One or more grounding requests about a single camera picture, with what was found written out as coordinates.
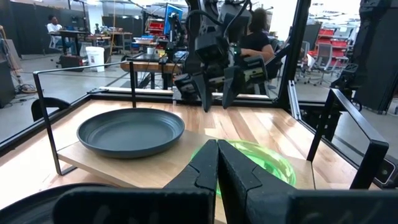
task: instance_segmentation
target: man sitting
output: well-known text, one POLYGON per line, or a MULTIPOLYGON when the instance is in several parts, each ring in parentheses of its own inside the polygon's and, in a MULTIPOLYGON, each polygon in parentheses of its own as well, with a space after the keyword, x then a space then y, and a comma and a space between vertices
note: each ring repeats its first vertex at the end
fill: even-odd
MULTIPOLYGON (((58 24, 58 19, 55 16, 49 15, 49 21, 50 23, 47 24, 47 30, 49 31, 49 33, 56 33, 62 29, 62 26, 58 24)), ((62 46, 62 38, 60 36, 52 35, 51 38, 55 46, 62 46)), ((76 44, 73 41, 65 41, 65 46, 66 48, 71 49, 72 54, 76 54, 76 44)))

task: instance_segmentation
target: black metal frame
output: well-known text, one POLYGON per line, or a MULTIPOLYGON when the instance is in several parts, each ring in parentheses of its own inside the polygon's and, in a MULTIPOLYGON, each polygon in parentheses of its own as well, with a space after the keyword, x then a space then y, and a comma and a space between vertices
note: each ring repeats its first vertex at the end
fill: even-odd
POLYGON ((361 113, 350 101, 337 89, 330 89, 326 99, 325 109, 320 118, 317 131, 308 152, 307 160, 313 161, 318 150, 319 143, 325 132, 325 125, 334 106, 342 106, 361 128, 370 143, 358 171, 351 184, 351 189, 368 189, 376 176, 389 148, 386 140, 364 119, 361 113))
MULTIPOLYGON (((293 114, 295 115, 295 119, 298 119, 306 128, 310 131, 313 131, 312 128, 309 128, 305 123, 300 120, 299 114, 297 111, 301 108, 311 108, 311 107, 325 107, 323 110, 323 114, 320 120, 320 124, 318 125, 317 131, 314 132, 315 136, 310 148, 310 152, 308 153, 307 160, 313 161, 315 157, 315 153, 317 151, 318 145, 322 140, 326 145, 332 148, 335 152, 337 152, 343 159, 348 161, 355 168, 358 168, 358 173, 356 174, 353 183, 351 184, 351 189, 363 189, 368 188, 378 171, 378 168, 386 155, 388 149, 388 143, 375 131, 370 124, 362 117, 362 115, 356 110, 356 108, 343 96, 343 94, 339 90, 331 90, 328 96, 328 100, 326 104, 323 102, 312 102, 312 101, 301 101, 297 102, 297 97, 295 95, 295 88, 292 85, 291 80, 294 79, 294 70, 296 67, 296 61, 299 56, 299 49, 301 47, 301 40, 304 33, 305 21, 307 20, 308 8, 310 6, 310 0, 298 0, 297 8, 294 19, 294 26, 292 28, 291 39, 291 50, 287 56, 287 63, 284 69, 284 75, 282 76, 281 88, 279 91, 278 98, 271 99, 244 99, 237 98, 234 100, 232 106, 247 106, 247 107, 261 107, 261 108, 281 108, 284 110, 289 110, 294 108, 293 114), (368 147, 366 155, 360 165, 355 164, 349 158, 347 158, 338 148, 327 141, 322 137, 323 132, 325 130, 325 121, 327 120, 329 114, 331 113, 332 107, 335 105, 335 101, 339 101, 340 104, 345 108, 349 114, 354 118, 359 127, 364 131, 366 136, 371 140, 371 143, 368 147)), ((135 72, 133 62, 118 62, 118 63, 108 63, 105 65, 119 65, 122 63, 130 64, 130 80, 131 80, 131 92, 112 92, 107 90, 96 90, 88 92, 85 96, 73 102, 69 108, 64 110, 56 110, 50 115, 47 113, 47 109, 45 106, 45 98, 43 96, 43 91, 41 88, 39 74, 41 73, 50 73, 50 72, 59 72, 65 70, 74 70, 76 68, 63 68, 63 69, 55 69, 55 70, 46 70, 41 72, 34 72, 34 81, 36 84, 36 88, 39 94, 39 103, 40 109, 42 111, 43 118, 34 122, 32 126, 21 131, 15 136, 5 140, 0 143, 0 156, 2 154, 7 153, 8 151, 14 149, 18 145, 22 144, 24 141, 28 140, 39 131, 46 129, 51 150, 53 154, 53 159, 55 163, 55 167, 57 170, 57 174, 65 175, 75 169, 76 167, 69 167, 65 170, 61 170, 57 148, 55 145, 55 141, 53 139, 51 124, 59 120, 60 118, 66 116, 71 113, 74 109, 81 106, 90 100, 121 100, 121 101, 131 101, 132 107, 136 107, 137 101, 149 101, 156 103, 180 103, 180 104, 188 104, 188 105, 201 105, 201 101, 183 101, 179 98, 175 98, 173 94, 160 94, 160 93, 136 93, 136 83, 135 83, 135 72)), ((78 67, 82 68, 92 68, 104 65, 93 65, 93 66, 84 66, 78 67)), ((215 100, 213 102, 214 105, 221 105, 221 100, 215 100)))

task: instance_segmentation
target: black shirt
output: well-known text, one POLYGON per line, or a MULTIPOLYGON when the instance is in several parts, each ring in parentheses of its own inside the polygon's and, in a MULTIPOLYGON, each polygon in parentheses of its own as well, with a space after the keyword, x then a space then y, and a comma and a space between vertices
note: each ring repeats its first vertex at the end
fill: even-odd
POLYGON ((267 34, 263 32, 254 32, 247 36, 242 37, 240 47, 243 49, 251 49, 262 51, 264 46, 269 45, 267 34))

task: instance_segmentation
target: metal railing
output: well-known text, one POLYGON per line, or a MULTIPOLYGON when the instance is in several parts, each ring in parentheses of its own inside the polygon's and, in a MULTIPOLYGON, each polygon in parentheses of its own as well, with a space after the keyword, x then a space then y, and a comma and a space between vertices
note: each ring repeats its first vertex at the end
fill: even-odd
POLYGON ((59 69, 51 69, 51 70, 33 72, 33 79, 35 81, 37 94, 39 96, 40 110, 41 110, 42 115, 43 115, 45 128, 47 130, 47 134, 48 134, 49 141, 50 141, 51 152, 52 152, 53 160, 54 160, 54 164, 55 164, 55 170, 57 171, 58 175, 65 175, 65 174, 75 170, 76 167, 75 166, 71 166, 71 167, 68 167, 68 168, 66 168, 64 170, 61 170, 61 166, 60 166, 60 162, 59 162, 59 158, 58 158, 58 153, 57 153, 57 147, 56 147, 55 141, 54 141, 54 136, 53 136, 53 132, 52 132, 52 128, 51 128, 51 121, 50 121, 50 118, 49 118, 49 114, 47 113, 47 106, 45 104, 45 99, 44 99, 44 95, 43 95, 42 85, 40 83, 39 74, 50 73, 50 72, 69 71, 69 70, 82 69, 82 68, 95 68, 95 67, 107 66, 107 65, 120 65, 120 64, 123 64, 123 63, 129 63, 130 64, 130 82, 131 82, 131 90, 132 90, 132 92, 131 92, 132 93, 132 105, 133 105, 133 107, 136 107, 136 92, 135 92, 136 84, 135 84, 135 81, 134 81, 135 80, 134 79, 134 66, 133 66, 132 62, 123 61, 123 62, 115 62, 115 63, 106 63, 106 64, 103 64, 103 65, 87 65, 87 66, 81 66, 81 67, 59 68, 59 69))
POLYGON ((363 157, 358 171, 351 183, 351 189, 368 189, 375 178, 381 163, 386 156, 389 144, 387 141, 369 124, 355 106, 337 89, 330 89, 326 99, 325 108, 322 112, 317 131, 308 152, 307 160, 313 161, 318 150, 319 143, 325 132, 325 126, 332 109, 336 105, 342 106, 354 119, 362 132, 369 139, 369 146, 363 157))

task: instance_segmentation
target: wooden table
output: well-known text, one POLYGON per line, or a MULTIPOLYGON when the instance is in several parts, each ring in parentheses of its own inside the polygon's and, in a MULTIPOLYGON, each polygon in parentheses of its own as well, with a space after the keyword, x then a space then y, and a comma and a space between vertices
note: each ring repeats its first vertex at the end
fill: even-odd
MULTIPOLYGON (((135 72, 162 72, 162 65, 157 62, 133 62, 135 72)), ((174 63, 166 63, 164 65, 165 73, 180 73, 181 64, 174 67, 174 63)), ((129 62, 120 64, 120 67, 125 72, 130 72, 129 62)))
MULTIPOLYGON (((224 110, 213 106, 209 113, 205 113, 199 106, 163 103, 138 103, 137 106, 170 111, 184 120, 186 132, 176 148, 132 161, 93 154, 78 143, 76 130, 79 125, 97 114, 129 108, 131 103, 91 100, 52 125, 60 158, 80 169, 58 176, 47 133, 42 131, 0 158, 0 208, 40 190, 75 182, 162 187, 188 163, 193 147, 200 147, 210 138, 243 139, 282 154, 295 167, 296 175, 301 176, 296 187, 304 189, 348 189, 356 173, 356 169, 322 142, 313 164, 305 162, 313 134, 281 109, 232 107, 224 110), (185 153, 181 153, 182 147, 187 149, 185 153), (308 176, 312 176, 311 166, 313 182, 308 181, 308 176)), ((217 206, 216 217, 224 222, 219 200, 217 206)))

